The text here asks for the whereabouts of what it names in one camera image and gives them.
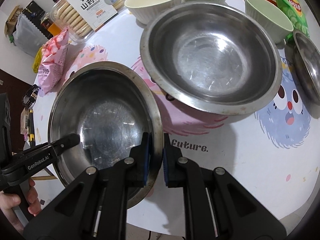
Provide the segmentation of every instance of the printed tablecloth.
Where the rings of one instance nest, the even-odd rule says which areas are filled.
[[[243,0],[226,2],[244,11]],[[319,173],[320,115],[297,81],[292,50],[279,49],[283,77],[274,100],[251,115],[221,116],[186,106],[150,79],[140,58],[142,31],[143,25],[124,10],[85,44],[69,46],[63,78],[54,92],[39,97],[34,106],[37,144],[47,141],[50,110],[63,83],[87,64],[115,61],[132,68],[148,84],[164,131],[184,156],[204,168],[224,167],[278,219],[302,206]],[[127,222],[155,232],[184,235],[182,189],[165,187],[161,169],[149,195],[128,210]]]

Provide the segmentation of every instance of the cartoon monster illustration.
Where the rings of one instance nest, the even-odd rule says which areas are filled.
[[[196,110],[171,97],[153,82],[140,57],[132,69],[142,77],[153,92],[160,110],[164,132],[182,136],[207,134],[210,129],[222,127],[223,121],[228,118]]]
[[[260,126],[277,148],[303,144],[310,128],[310,100],[305,96],[292,63],[282,64],[282,81],[274,99],[255,113]]]
[[[108,53],[106,49],[100,45],[88,46],[81,49],[81,51],[65,62],[62,78],[56,85],[55,91],[59,91],[69,77],[79,69],[93,62],[107,61],[107,57]]]

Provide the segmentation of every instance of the lay's logo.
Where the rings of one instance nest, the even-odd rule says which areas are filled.
[[[301,16],[302,15],[302,9],[297,0],[288,0],[288,2],[296,9],[298,14]]]

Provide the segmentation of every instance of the metal bowl rim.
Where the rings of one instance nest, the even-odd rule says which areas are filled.
[[[304,58],[303,58],[302,55],[301,55],[301,50],[300,50],[300,47],[299,47],[299,45],[298,45],[297,37],[296,37],[297,33],[300,34],[300,35],[304,35],[306,38],[308,38],[309,42],[314,46],[314,48],[316,49],[316,51],[317,51],[318,54],[320,55],[319,50],[317,49],[317,47],[315,46],[315,44],[312,42],[312,40],[311,40],[309,37],[307,37],[302,31],[300,31],[300,30],[298,30],[298,29],[295,29],[295,30],[293,31],[293,39],[294,39],[294,42],[295,42],[295,46],[297,47],[297,50],[298,50],[299,55],[300,55],[300,57],[301,57],[301,59],[302,59],[302,61],[303,61],[303,64],[304,64],[306,70],[308,71],[309,77],[310,77],[310,79],[311,79],[311,81],[312,81],[312,88],[313,88],[313,90],[316,92],[317,98],[320,100],[320,88],[315,85],[315,84],[316,84],[315,78],[314,78],[313,75],[311,74],[312,72],[310,71],[309,66],[306,64]]]
[[[226,105],[226,104],[221,104],[218,102],[207,102],[204,100],[201,100],[199,98],[196,98],[192,95],[185,94],[183,91],[180,91],[179,89],[173,87],[170,85],[170,83],[157,71],[156,66],[154,65],[151,56],[150,56],[150,51],[149,51],[149,37],[151,34],[151,31],[153,30],[154,26],[167,14],[172,13],[173,11],[183,8],[183,7],[188,7],[191,5],[212,5],[212,6],[217,6],[217,7],[223,7],[227,10],[231,10],[234,12],[237,12],[241,14],[243,17],[247,18],[250,20],[253,24],[255,24],[259,30],[262,32],[262,34],[265,35],[269,46],[272,49],[273,55],[275,57],[275,65],[276,65],[276,70],[275,70],[275,76],[273,79],[273,82],[268,89],[268,91],[262,95],[260,98],[249,102],[245,104],[239,104],[239,105]],[[265,107],[276,95],[276,93],[279,90],[281,80],[282,80],[282,64],[281,64],[281,59],[280,59],[280,54],[279,51],[274,44],[272,38],[270,35],[265,31],[262,26],[255,21],[253,18],[250,16],[246,15],[244,12],[239,11],[233,7],[225,6],[225,5],[220,5],[216,3],[210,3],[206,1],[193,1],[193,2],[186,2],[184,4],[177,5],[175,7],[172,7],[163,13],[161,13],[156,19],[154,19],[152,22],[150,22],[147,27],[144,29],[142,33],[142,37],[140,40],[140,54],[141,54],[141,59],[143,62],[143,65],[145,66],[146,70],[148,71],[148,74],[153,78],[153,80],[168,94],[170,94],[172,97],[175,99],[181,101],[182,103],[185,103],[188,106],[191,106],[195,109],[204,111],[204,112],[209,112],[209,113],[215,113],[215,114],[223,114],[223,115],[240,115],[240,114],[249,114],[253,113],[255,111],[258,111],[259,109]]]
[[[146,106],[148,108],[148,112],[150,114],[150,119],[151,119],[153,131],[154,131],[154,140],[153,140],[154,149],[155,149],[154,161],[153,163],[150,162],[151,171],[149,172],[149,175],[148,175],[147,185],[144,188],[141,188],[134,197],[128,200],[127,208],[131,208],[136,204],[138,204],[141,200],[143,200],[145,196],[149,193],[151,188],[153,187],[156,181],[157,175],[159,173],[160,167],[162,165],[162,150],[164,147],[164,134],[163,134],[162,121],[161,121],[160,111],[157,106],[156,100],[154,99],[154,96],[150,88],[148,87],[148,85],[143,81],[143,79],[137,73],[135,73],[135,71],[117,62],[100,61],[100,62],[91,63],[79,69],[77,72],[75,72],[72,75],[72,77],[70,77],[67,80],[67,82],[62,86],[61,90],[57,93],[57,96],[52,105],[52,109],[49,117],[49,123],[48,123],[48,142],[51,142],[52,118],[55,113],[56,106],[60,101],[61,95],[63,94],[64,90],[66,89],[68,84],[70,84],[76,77],[78,77],[79,75],[89,70],[95,70],[95,69],[105,69],[105,70],[115,71],[129,78],[134,83],[134,85],[140,90],[140,93],[143,99],[145,100]],[[68,183],[63,178],[57,164],[58,162],[53,163],[54,170],[56,171],[64,187],[66,187]]]

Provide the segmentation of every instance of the screw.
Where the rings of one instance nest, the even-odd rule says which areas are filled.
[[[178,163],[186,164],[187,162],[188,162],[188,158],[186,158],[186,157],[180,157],[178,159]]]
[[[128,157],[124,159],[125,164],[132,164],[134,163],[134,158]]]
[[[85,170],[85,172],[88,174],[88,175],[92,175],[92,174],[95,174],[97,171],[97,169],[95,167],[89,167]]]
[[[223,175],[226,171],[224,170],[224,168],[216,168],[216,173],[218,175]]]

